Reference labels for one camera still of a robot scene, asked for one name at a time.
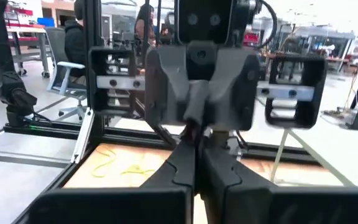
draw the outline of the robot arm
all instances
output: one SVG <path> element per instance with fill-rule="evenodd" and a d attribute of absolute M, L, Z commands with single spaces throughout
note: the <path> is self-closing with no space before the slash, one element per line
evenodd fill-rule
<path fill-rule="evenodd" d="M 22 126 L 25 120 L 30 121 L 34 117 L 33 106 L 37 104 L 37 99 L 26 92 L 23 81 L 15 71 L 4 19 L 6 4 L 7 0 L 0 0 L 0 100 L 7 104 L 10 125 Z"/>

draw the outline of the red object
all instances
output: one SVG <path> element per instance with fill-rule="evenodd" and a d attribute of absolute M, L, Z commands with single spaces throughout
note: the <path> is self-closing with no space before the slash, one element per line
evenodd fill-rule
<path fill-rule="evenodd" d="M 34 27 L 34 25 L 30 25 L 30 24 L 14 24 L 14 23 L 7 23 L 6 26 L 8 27 Z"/>
<path fill-rule="evenodd" d="M 247 32 L 244 34 L 243 45 L 248 46 L 249 44 L 258 44 L 259 43 L 259 34 L 253 32 Z"/>
<path fill-rule="evenodd" d="M 31 10 L 27 10 L 27 9 L 18 9 L 18 8 L 14 8 L 13 10 L 15 10 L 17 13 L 19 14 L 25 14 L 27 16 L 32 16 L 33 13 Z"/>
<path fill-rule="evenodd" d="M 36 37 L 19 37 L 19 41 L 38 41 Z"/>

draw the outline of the gray office chair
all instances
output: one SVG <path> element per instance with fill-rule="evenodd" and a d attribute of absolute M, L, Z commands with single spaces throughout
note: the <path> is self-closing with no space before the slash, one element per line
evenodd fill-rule
<path fill-rule="evenodd" d="M 64 120 L 76 114 L 81 121 L 86 111 L 86 107 L 81 104 L 81 101 L 86 99 L 86 86 L 72 83 L 69 77 L 72 68 L 85 69 L 85 66 L 68 62 L 65 53 L 65 31 L 63 29 L 46 27 L 45 31 L 54 58 L 53 64 L 55 65 L 53 77 L 49 82 L 47 90 L 78 100 L 76 107 L 59 109 L 59 118 L 57 121 Z"/>

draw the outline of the blue object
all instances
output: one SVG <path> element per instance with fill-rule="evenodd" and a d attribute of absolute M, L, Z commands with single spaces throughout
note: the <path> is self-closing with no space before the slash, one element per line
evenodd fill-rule
<path fill-rule="evenodd" d="M 37 23 L 44 25 L 45 27 L 55 27 L 55 21 L 53 18 L 38 18 Z"/>

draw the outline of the screw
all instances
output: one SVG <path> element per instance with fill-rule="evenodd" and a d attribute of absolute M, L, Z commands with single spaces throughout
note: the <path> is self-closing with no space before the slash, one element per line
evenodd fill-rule
<path fill-rule="evenodd" d="M 206 56 L 206 52 L 205 50 L 200 50 L 199 52 L 197 52 L 197 57 L 200 59 L 204 59 Z"/>
<path fill-rule="evenodd" d="M 211 23 L 212 26 L 217 26 L 219 25 L 219 23 L 221 23 L 221 18 L 219 17 L 218 14 L 213 14 L 209 19 L 209 22 Z"/>
<path fill-rule="evenodd" d="M 134 87 L 138 88 L 140 86 L 140 82 L 139 81 L 134 81 Z"/>
<path fill-rule="evenodd" d="M 290 90 L 288 92 L 288 96 L 290 96 L 291 98 L 296 97 L 296 90 Z"/>
<path fill-rule="evenodd" d="M 190 24 L 190 25 L 196 25 L 197 22 L 198 22 L 198 17 L 196 14 L 190 14 L 189 17 L 187 18 L 187 22 Z"/>
<path fill-rule="evenodd" d="M 262 94 L 263 94 L 263 95 L 268 95 L 269 93 L 270 93 L 270 91 L 269 91 L 268 88 L 262 89 Z"/>
<path fill-rule="evenodd" d="M 116 80 L 110 80 L 110 85 L 115 87 L 117 85 L 117 81 Z"/>

